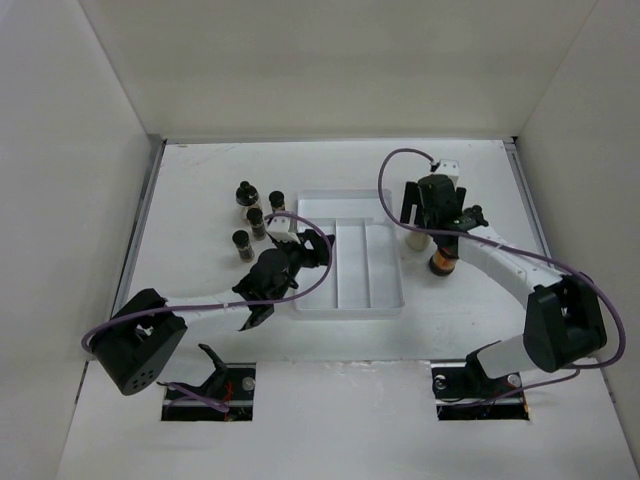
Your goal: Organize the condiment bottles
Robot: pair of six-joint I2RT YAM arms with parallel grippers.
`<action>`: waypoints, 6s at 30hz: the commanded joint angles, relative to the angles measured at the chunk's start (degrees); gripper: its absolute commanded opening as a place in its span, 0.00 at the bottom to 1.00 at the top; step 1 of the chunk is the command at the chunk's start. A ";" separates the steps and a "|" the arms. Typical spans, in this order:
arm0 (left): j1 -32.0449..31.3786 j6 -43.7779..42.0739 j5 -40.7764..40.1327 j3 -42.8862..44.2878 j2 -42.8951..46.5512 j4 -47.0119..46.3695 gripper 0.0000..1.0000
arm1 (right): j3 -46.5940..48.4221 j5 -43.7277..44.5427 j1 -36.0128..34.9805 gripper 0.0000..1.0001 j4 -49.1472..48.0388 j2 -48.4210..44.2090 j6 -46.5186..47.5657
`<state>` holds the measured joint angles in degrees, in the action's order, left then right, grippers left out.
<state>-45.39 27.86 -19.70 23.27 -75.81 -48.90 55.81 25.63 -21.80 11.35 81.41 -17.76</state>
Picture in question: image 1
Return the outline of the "white salt knob-top bottle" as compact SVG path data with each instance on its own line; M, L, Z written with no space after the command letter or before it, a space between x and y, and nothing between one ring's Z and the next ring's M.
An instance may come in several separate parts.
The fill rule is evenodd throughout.
M411 230L406 236L408 247L417 252L424 252L430 243L431 237L420 230Z

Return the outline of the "red-lid sauce jar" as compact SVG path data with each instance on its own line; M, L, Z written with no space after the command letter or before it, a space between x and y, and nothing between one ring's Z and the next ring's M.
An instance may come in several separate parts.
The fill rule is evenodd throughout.
M429 259L428 267L434 275L446 277L454 272L458 260L458 247L456 243L451 245L438 244L435 252Z

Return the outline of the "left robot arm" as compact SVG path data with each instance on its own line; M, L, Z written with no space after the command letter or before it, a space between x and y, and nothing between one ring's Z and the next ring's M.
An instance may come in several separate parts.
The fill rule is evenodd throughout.
M135 294L109 321L88 332L82 346L124 396L157 380L188 327L214 322L231 332L262 325L279 304L317 289L333 263L335 236L317 229L271 238L249 272L212 297L171 300L153 288Z

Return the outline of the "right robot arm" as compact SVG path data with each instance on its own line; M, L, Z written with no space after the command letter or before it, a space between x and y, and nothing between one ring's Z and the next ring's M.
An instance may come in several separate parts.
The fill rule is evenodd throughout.
M429 230L436 251L428 262L437 276L450 275L458 261L484 272L524 308L522 334L483 346L465 358L451 386L482 397L500 381L523 371L556 372L607 342L597 294L576 274L548 261L520 256L489 225L481 206L465 206L466 191L446 175L405 185L400 222Z

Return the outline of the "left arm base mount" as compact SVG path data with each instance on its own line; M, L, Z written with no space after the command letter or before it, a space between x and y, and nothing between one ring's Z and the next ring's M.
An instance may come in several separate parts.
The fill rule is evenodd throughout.
M163 422L250 422L253 420L257 365L226 363L211 347L198 347L212 364L200 385L165 385L160 419Z

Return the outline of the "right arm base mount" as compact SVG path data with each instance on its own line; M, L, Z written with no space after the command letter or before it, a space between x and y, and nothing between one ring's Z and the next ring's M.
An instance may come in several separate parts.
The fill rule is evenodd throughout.
M439 360L430 364L436 416L440 421L529 420L519 373L496 379L483 373L476 361Z

